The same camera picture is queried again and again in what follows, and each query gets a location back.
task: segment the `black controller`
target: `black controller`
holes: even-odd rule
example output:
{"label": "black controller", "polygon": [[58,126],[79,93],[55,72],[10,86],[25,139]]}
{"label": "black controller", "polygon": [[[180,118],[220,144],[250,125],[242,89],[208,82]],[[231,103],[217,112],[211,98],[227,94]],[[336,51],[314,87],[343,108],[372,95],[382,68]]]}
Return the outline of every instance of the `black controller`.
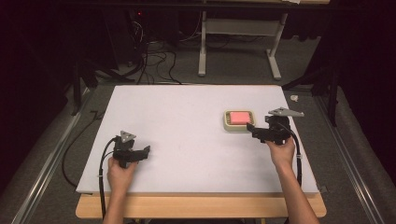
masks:
{"label": "black controller", "polygon": [[113,157],[119,161],[120,167],[126,168],[127,163],[134,161],[142,161],[149,157],[150,146],[143,150],[132,150],[134,146],[134,139],[125,140],[120,136],[116,137],[116,144],[114,146]]}
{"label": "black controller", "polygon": [[252,137],[260,139],[261,143],[271,141],[279,146],[290,138],[290,121],[288,117],[265,116],[265,122],[269,124],[268,129],[256,128],[254,125],[247,123],[247,130],[251,132]]}

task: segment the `white stand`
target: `white stand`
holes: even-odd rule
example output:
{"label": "white stand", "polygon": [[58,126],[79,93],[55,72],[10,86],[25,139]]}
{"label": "white stand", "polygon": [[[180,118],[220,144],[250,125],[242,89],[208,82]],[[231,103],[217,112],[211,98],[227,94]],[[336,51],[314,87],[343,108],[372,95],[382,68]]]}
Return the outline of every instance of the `white stand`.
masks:
{"label": "white stand", "polygon": [[208,19],[206,12],[202,15],[201,50],[199,56],[198,76],[206,74],[206,34],[223,35],[269,35],[274,37],[274,44],[266,51],[274,79],[280,80],[275,53],[285,27],[287,13],[282,14],[280,21],[240,21],[228,19]]}

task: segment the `white tabletop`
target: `white tabletop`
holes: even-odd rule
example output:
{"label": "white tabletop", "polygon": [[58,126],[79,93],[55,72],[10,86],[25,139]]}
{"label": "white tabletop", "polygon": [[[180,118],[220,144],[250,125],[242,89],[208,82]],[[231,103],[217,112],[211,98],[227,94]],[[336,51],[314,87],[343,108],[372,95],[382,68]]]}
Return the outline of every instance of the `white tabletop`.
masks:
{"label": "white tabletop", "polygon": [[[267,128],[264,116],[281,106],[288,108],[278,86],[118,86],[77,191],[99,191],[97,176],[106,143],[125,131],[137,135],[134,150],[151,146],[148,159],[137,166],[130,192],[281,192],[268,146],[251,133],[228,133],[222,123],[224,111],[246,109],[254,113],[257,127]],[[290,126],[298,136],[292,119]],[[300,145],[303,191],[317,193],[304,145]],[[104,182],[105,191],[110,191],[106,178]]]}

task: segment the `red square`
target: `red square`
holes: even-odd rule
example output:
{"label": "red square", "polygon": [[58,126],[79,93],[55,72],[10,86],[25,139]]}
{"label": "red square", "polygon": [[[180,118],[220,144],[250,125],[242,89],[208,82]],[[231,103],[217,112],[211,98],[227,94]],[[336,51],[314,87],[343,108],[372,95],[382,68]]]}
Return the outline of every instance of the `red square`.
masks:
{"label": "red square", "polygon": [[244,125],[250,122],[250,115],[246,111],[230,112],[230,121],[232,125]]}

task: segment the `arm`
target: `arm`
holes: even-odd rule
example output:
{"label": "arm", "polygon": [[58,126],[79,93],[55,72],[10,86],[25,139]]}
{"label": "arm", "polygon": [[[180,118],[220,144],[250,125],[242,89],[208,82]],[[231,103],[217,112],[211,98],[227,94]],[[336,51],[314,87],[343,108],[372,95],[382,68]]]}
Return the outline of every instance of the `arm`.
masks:
{"label": "arm", "polygon": [[127,169],[123,169],[114,158],[108,159],[107,179],[111,187],[111,194],[103,221],[104,224],[120,224],[123,222],[126,193],[132,183],[136,165],[137,162],[134,162]]}
{"label": "arm", "polygon": [[266,144],[271,150],[271,159],[279,176],[290,223],[319,223],[292,170],[295,148],[292,137],[282,146],[277,146],[273,142]]}

